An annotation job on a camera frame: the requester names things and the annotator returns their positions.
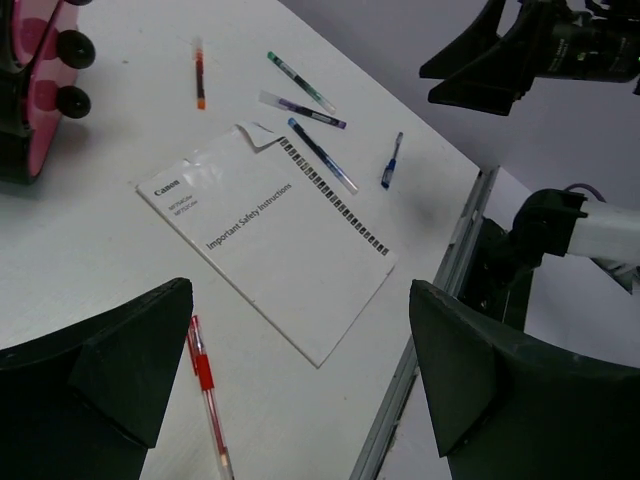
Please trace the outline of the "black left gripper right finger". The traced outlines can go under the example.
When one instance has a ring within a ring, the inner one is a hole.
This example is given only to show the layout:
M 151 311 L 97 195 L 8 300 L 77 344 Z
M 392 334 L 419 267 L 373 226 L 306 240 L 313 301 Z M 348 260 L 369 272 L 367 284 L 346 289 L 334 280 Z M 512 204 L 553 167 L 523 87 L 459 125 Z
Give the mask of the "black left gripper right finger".
M 455 479 L 635 479 L 639 372 L 540 341 L 462 304 L 458 342 L 421 368 Z

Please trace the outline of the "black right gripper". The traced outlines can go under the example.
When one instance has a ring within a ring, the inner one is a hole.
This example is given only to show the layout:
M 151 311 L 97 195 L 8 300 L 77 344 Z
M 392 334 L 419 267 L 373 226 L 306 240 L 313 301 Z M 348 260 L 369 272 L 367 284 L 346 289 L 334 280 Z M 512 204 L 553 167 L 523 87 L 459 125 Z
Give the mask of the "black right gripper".
M 639 3 L 522 1 L 516 21 L 497 33 L 505 0 L 476 19 L 419 69 L 440 83 L 431 103 L 507 116 L 538 78 L 628 83 L 639 77 Z

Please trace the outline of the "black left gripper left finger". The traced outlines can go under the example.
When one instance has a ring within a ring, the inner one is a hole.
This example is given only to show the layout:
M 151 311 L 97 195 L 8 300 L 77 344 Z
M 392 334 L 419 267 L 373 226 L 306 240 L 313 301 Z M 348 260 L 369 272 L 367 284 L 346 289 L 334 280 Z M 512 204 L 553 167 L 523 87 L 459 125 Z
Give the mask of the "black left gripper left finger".
M 137 479 L 158 441 L 193 311 L 175 278 L 1 352 L 4 479 Z

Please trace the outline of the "red gel pen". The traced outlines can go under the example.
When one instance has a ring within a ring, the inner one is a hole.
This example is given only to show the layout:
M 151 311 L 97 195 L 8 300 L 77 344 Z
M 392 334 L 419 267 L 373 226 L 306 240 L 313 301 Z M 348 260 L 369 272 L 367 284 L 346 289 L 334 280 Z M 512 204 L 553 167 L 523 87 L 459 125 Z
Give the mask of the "red gel pen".
M 207 410 L 212 439 L 222 479 L 233 480 L 235 474 L 220 422 L 215 398 L 215 382 L 197 315 L 191 317 L 187 334 L 189 354 Z

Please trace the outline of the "blue ballpoint pen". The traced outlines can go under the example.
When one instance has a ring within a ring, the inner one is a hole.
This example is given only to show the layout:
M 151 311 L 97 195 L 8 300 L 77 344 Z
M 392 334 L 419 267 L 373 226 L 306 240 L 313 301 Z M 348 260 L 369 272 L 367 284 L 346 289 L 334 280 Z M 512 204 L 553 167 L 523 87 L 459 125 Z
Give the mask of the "blue ballpoint pen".
M 403 138 L 404 138 L 404 133 L 403 132 L 399 132 L 397 137 L 396 137 L 396 139 L 395 139 L 392 156 L 391 156 L 390 160 L 388 161 L 388 163 L 385 166 L 385 169 L 383 171 L 383 175 L 381 177 L 381 186 L 385 190 L 388 190 L 389 187 L 390 187 L 390 183 L 391 183 L 391 180 L 393 178 L 393 174 L 394 174 L 395 169 L 396 169 L 397 157 L 398 157 L 398 153 L 399 153 L 400 146 L 402 144 Z

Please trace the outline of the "white Canon safety booklet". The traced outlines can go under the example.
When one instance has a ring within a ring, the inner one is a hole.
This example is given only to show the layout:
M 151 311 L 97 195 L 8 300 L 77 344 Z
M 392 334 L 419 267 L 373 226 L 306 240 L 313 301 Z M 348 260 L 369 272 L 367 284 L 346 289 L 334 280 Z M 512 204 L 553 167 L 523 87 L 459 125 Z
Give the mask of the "white Canon safety booklet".
M 286 137 L 241 122 L 137 186 L 312 365 L 322 365 L 397 258 Z

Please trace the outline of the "black pink drawer organizer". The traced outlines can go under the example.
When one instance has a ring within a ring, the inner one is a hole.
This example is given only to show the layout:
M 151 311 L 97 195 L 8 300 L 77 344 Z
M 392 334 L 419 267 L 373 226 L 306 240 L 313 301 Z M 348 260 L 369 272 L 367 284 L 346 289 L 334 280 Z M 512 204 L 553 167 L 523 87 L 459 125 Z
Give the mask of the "black pink drawer organizer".
M 60 120 L 91 111 L 78 72 L 96 59 L 78 28 L 85 1 L 1 3 L 1 180 L 31 184 L 40 175 Z

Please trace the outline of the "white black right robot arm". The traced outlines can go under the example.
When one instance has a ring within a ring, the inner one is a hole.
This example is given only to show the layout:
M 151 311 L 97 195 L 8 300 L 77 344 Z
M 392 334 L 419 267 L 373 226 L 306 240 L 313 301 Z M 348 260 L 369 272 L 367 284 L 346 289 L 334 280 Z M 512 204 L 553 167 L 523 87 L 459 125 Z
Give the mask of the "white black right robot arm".
M 628 83 L 639 79 L 639 4 L 524 1 L 499 34 L 504 2 L 488 1 L 476 19 L 420 67 L 436 79 L 434 104 L 506 116 L 536 78 Z M 546 255 L 590 258 L 627 290 L 639 269 L 639 214 L 585 187 L 531 194 L 504 231 L 484 220 L 459 300 L 518 330 L 524 328 L 533 272 Z

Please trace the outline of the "green capped clear pen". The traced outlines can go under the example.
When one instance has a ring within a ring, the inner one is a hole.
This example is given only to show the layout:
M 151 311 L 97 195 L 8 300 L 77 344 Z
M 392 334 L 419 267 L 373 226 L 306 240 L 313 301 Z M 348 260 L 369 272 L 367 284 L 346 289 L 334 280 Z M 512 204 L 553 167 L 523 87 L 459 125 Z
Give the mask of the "green capped clear pen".
M 313 98 L 319 105 L 321 105 L 325 111 L 331 114 L 334 114 L 336 112 L 335 106 L 324 95 L 322 95 L 315 87 L 313 87 L 308 81 L 306 81 L 300 74 L 298 74 L 290 65 L 284 62 L 273 51 L 269 51 L 267 53 L 267 58 L 275 66 L 277 66 L 288 78 L 294 81 L 311 98 Z

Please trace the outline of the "blue capped clear pen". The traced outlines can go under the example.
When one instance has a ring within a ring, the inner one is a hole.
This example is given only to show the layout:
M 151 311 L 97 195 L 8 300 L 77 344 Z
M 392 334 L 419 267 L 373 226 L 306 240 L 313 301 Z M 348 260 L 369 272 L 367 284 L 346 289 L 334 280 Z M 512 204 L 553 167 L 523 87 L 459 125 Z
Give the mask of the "blue capped clear pen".
M 341 184 L 352 194 L 356 195 L 359 191 L 353 180 L 346 172 L 336 163 L 336 161 L 316 142 L 307 131 L 294 119 L 288 119 L 289 127 L 296 135 L 314 152 L 321 162 L 332 172 L 332 174 L 341 182 Z

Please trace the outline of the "purple capped clear pen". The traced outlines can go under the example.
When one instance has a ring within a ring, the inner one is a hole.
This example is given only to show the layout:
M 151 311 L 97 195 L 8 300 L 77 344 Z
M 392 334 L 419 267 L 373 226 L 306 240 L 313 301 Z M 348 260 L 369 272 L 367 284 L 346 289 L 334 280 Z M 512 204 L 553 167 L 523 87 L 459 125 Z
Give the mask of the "purple capped clear pen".
M 330 125 L 332 127 L 335 127 L 341 130 L 345 130 L 347 126 L 347 123 L 345 121 L 339 120 L 335 117 L 321 113 L 311 108 L 302 106 L 295 102 L 291 102 L 283 97 L 274 95 L 264 90 L 262 90 L 259 93 L 258 100 L 265 105 L 268 105 L 283 111 L 289 111 L 289 112 L 316 120 L 318 122 L 324 123 L 326 125 Z

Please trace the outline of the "orange capped dark pen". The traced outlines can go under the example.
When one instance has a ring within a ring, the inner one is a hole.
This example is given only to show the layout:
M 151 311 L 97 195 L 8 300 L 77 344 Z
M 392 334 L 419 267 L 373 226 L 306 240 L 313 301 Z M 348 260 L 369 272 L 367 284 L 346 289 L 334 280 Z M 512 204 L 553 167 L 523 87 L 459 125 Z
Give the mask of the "orange capped dark pen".
M 195 37 L 193 41 L 193 58 L 196 72 L 196 100 L 199 110 L 206 109 L 206 95 L 204 87 L 204 52 L 202 39 Z

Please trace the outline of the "aluminium table edge rail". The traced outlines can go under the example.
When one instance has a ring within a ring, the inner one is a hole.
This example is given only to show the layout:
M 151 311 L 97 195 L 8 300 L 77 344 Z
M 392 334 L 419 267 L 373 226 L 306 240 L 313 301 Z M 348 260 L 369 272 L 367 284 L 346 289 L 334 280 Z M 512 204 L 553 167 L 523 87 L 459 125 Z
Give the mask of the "aluminium table edge rail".
M 478 174 L 435 280 L 415 280 L 411 285 L 411 335 L 356 460 L 352 479 L 378 476 L 397 438 L 416 382 L 422 379 L 421 368 L 430 360 L 442 360 L 445 347 L 458 344 L 447 326 L 457 323 L 456 315 L 466 310 L 456 296 L 470 271 L 471 257 L 499 171 L 496 167 Z

